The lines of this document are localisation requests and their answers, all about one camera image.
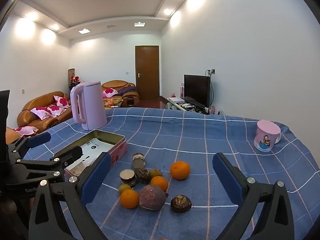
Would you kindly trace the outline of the small green-yellow fruit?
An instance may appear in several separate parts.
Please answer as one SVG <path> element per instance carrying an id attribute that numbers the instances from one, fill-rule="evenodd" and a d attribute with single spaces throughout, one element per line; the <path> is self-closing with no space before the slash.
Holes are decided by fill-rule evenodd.
<path id="1" fill-rule="evenodd" d="M 150 176 L 150 178 L 157 177 L 157 176 L 162 177 L 163 174 L 160 170 L 153 168 L 149 171 L 149 176 Z"/>
<path id="2" fill-rule="evenodd" d="M 129 184 L 121 184 L 119 187 L 118 187 L 118 193 L 119 194 L 122 194 L 123 191 L 125 190 L 130 190 L 131 189 L 131 186 Z"/>

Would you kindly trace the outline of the brown leather far sofa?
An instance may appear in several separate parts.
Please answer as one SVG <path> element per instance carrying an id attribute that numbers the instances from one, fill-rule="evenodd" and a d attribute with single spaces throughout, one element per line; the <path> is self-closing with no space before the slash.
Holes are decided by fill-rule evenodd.
<path id="1" fill-rule="evenodd" d="M 121 107 L 137 107 L 139 94 L 134 83 L 123 80 L 112 80 L 101 85 L 105 107 L 111 107 L 111 99 L 114 103 L 121 101 Z"/>

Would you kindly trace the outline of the brown leather long sofa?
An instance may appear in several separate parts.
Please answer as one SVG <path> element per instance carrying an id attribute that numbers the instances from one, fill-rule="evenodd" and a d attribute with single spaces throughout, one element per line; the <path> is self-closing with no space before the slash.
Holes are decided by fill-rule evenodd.
<path id="1" fill-rule="evenodd" d="M 17 117 L 18 127 L 35 127 L 41 133 L 72 117 L 67 94 L 55 91 L 29 101 Z"/>

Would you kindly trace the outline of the pink electric kettle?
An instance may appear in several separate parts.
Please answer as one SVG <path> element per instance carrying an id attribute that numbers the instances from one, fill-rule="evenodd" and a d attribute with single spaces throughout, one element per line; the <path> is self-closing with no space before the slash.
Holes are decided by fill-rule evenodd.
<path id="1" fill-rule="evenodd" d="M 73 119 L 84 130 L 100 129 L 107 124 L 101 82 L 84 82 L 70 93 Z"/>

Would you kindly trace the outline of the small orange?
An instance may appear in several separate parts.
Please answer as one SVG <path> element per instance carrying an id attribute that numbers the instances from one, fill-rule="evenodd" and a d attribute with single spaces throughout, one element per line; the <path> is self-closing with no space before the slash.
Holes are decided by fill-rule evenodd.
<path id="1" fill-rule="evenodd" d="M 139 205 L 139 194 L 133 189 L 125 189 L 120 195 L 120 204 L 126 209 L 134 209 Z"/>
<path id="2" fill-rule="evenodd" d="M 169 183 L 163 176 L 155 176 L 150 181 L 151 185 L 160 187 L 164 192 L 167 191 Z"/>

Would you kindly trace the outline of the large orange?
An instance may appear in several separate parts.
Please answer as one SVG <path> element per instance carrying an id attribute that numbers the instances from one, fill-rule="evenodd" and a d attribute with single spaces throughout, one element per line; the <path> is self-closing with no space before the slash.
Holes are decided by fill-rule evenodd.
<path id="1" fill-rule="evenodd" d="M 189 177 L 190 166 L 185 161 L 176 161 L 170 167 L 170 174 L 176 180 L 185 180 Z"/>

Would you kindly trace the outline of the white tv stand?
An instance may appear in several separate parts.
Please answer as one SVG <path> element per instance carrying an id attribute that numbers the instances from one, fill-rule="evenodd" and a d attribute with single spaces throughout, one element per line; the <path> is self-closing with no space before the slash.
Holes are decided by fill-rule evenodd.
<path id="1" fill-rule="evenodd" d="M 183 99 L 173 97 L 167 98 L 166 108 L 170 110 L 180 110 L 180 111 L 188 111 L 188 112 L 199 112 L 200 110 L 192 105 L 191 103 L 186 103 Z"/>

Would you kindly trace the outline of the brown wooden door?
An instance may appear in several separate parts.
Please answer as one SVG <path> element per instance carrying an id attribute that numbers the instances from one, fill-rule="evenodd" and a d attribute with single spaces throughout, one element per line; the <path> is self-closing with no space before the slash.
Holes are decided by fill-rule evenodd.
<path id="1" fill-rule="evenodd" d="M 135 46 L 136 87 L 140 100 L 159 97 L 159 46 Z"/>

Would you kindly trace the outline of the printed paper liner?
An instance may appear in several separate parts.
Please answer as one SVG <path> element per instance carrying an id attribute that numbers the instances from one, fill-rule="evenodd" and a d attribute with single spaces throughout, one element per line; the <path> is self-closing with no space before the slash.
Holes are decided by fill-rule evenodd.
<path id="1" fill-rule="evenodd" d="M 102 152 L 108 152 L 114 145 L 94 138 L 81 146 L 80 159 L 67 167 L 67 171 L 74 176 L 79 176 L 82 171 L 93 164 Z"/>

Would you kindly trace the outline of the cut sugarcane piece front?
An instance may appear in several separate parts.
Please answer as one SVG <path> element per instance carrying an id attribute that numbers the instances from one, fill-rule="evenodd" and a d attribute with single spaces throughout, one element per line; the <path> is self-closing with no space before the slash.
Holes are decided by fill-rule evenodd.
<path id="1" fill-rule="evenodd" d="M 134 187 L 137 183 L 135 172 L 132 169 L 122 170 L 119 177 L 123 184 L 130 185 L 131 187 Z"/>

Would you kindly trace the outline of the dark mangosteen front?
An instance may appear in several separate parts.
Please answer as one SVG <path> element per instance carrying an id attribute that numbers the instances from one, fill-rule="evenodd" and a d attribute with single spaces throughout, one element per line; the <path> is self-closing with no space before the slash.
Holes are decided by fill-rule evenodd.
<path id="1" fill-rule="evenodd" d="M 170 206 L 175 213 L 185 213 L 191 209 L 192 202 L 187 196 L 179 194 L 172 198 Z"/>

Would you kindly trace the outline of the pink cartoon mug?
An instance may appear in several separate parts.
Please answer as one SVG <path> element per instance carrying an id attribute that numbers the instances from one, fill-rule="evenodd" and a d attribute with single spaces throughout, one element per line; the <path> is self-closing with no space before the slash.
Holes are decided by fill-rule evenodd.
<path id="1" fill-rule="evenodd" d="M 280 127 L 268 120 L 257 122 L 257 131 L 254 146 L 261 152 L 270 152 L 274 145 L 281 139 Z"/>

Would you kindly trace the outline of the pink metal tin box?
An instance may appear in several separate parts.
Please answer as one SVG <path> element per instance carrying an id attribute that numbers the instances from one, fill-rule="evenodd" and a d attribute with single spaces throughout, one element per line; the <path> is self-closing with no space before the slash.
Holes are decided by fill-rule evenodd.
<path id="1" fill-rule="evenodd" d="M 54 154 L 54 159 L 61 159 L 60 155 L 64 151 L 70 150 L 75 146 L 81 147 L 82 156 L 74 163 L 65 165 L 65 171 L 68 177 L 78 177 L 81 172 L 89 165 L 92 165 L 103 152 L 111 156 L 111 166 L 119 161 L 127 152 L 127 143 L 124 135 L 95 129 Z"/>

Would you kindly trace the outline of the blue plaid tablecloth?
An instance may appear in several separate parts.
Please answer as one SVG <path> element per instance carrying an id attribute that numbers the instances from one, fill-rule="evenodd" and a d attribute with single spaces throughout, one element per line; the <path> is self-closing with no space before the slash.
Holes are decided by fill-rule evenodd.
<path id="1" fill-rule="evenodd" d="M 124 135 L 127 153 L 108 172 L 87 209 L 109 239 L 216 239 L 236 211 L 212 167 L 218 152 L 260 183 L 284 182 L 296 239 L 303 239 L 319 217 L 319 166 L 284 124 L 280 142 L 264 153 L 253 145 L 257 122 L 249 118 L 153 108 L 111 109 L 106 116 L 104 130 Z M 147 169 L 161 170 L 170 198 L 190 198 L 188 212 L 173 213 L 169 203 L 158 212 L 121 206 L 119 174 L 131 167 L 135 153 L 145 155 Z M 172 178 L 170 167 L 176 161 L 189 164 L 187 179 Z"/>

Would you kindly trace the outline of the wooden coffee table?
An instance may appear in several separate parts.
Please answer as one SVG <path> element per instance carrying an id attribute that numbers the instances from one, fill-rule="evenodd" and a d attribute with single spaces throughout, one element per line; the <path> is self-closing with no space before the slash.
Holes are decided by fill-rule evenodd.
<path id="1" fill-rule="evenodd" d="M 123 103 L 123 99 L 104 98 L 103 102 L 105 109 L 119 108 Z"/>

